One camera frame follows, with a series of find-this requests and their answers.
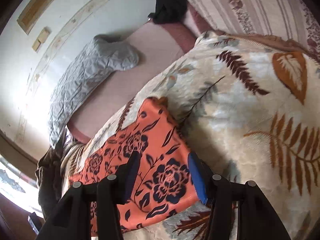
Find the orange pillowcase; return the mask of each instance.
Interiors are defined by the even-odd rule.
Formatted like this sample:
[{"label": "orange pillowcase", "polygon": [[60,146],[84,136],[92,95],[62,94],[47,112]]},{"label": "orange pillowcase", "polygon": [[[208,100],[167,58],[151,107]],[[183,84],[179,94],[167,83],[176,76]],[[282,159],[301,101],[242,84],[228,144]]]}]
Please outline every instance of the orange pillowcase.
[{"label": "orange pillowcase", "polygon": [[[98,182],[115,173],[133,151],[142,157],[131,198],[118,205],[123,232],[158,223],[198,201],[187,164],[190,149],[177,123],[156,98],[147,98],[137,120],[86,159],[83,170],[69,178],[70,185]],[[91,226],[91,234],[96,236],[95,202],[91,203]]]}]

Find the silver screw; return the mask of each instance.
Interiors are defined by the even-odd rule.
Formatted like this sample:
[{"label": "silver screw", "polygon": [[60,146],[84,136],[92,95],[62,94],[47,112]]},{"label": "silver screw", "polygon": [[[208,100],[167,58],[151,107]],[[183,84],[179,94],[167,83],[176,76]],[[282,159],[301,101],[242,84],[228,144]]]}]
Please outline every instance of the silver screw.
[{"label": "silver screw", "polygon": [[81,182],[76,181],[72,186],[75,187],[75,188],[80,187],[81,186]]},{"label": "silver screw", "polygon": [[220,179],[221,179],[221,176],[220,176],[219,174],[214,174],[214,175],[212,175],[212,178],[213,178],[214,180],[220,180]]},{"label": "silver screw", "polygon": [[255,181],[253,181],[253,180],[249,180],[249,181],[248,181],[248,185],[249,185],[250,187],[255,187],[255,186],[257,185],[257,183],[256,183]]},{"label": "silver screw", "polygon": [[117,178],[117,175],[116,174],[110,174],[108,175],[108,180],[115,180]]}]

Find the striped upholstery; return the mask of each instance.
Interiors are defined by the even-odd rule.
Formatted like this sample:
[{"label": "striped upholstery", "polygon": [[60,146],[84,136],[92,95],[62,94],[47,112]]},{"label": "striped upholstery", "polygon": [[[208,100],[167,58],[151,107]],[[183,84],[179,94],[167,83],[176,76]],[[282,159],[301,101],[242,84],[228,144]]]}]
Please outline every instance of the striped upholstery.
[{"label": "striped upholstery", "polygon": [[302,0],[188,0],[213,29],[293,39],[320,58],[320,27]]}]

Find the beige blanket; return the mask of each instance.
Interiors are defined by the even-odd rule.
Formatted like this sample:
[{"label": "beige blanket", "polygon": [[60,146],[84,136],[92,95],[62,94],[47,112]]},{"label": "beige blanket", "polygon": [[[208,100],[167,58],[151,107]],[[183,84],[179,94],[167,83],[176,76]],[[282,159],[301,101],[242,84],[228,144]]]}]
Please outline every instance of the beige blanket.
[{"label": "beige blanket", "polygon": [[[254,180],[290,237],[303,240],[320,215],[320,89],[318,63],[242,38],[204,33],[195,47],[156,76],[111,117],[67,163],[68,177],[118,127],[136,119],[143,100],[167,97],[190,147],[230,181]],[[235,223],[230,238],[236,239]],[[197,203],[125,239],[201,239],[209,212]]]}]

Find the gray quilted fabric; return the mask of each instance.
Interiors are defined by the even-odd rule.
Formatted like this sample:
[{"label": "gray quilted fabric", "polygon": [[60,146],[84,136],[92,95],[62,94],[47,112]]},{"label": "gray quilted fabric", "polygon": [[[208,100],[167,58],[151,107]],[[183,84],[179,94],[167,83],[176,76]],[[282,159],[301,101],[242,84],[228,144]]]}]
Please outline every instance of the gray quilted fabric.
[{"label": "gray quilted fabric", "polygon": [[133,68],[138,61],[135,49],[125,42],[108,43],[96,36],[84,47],[51,95],[48,129],[52,148],[72,114],[92,91],[113,71]]}]

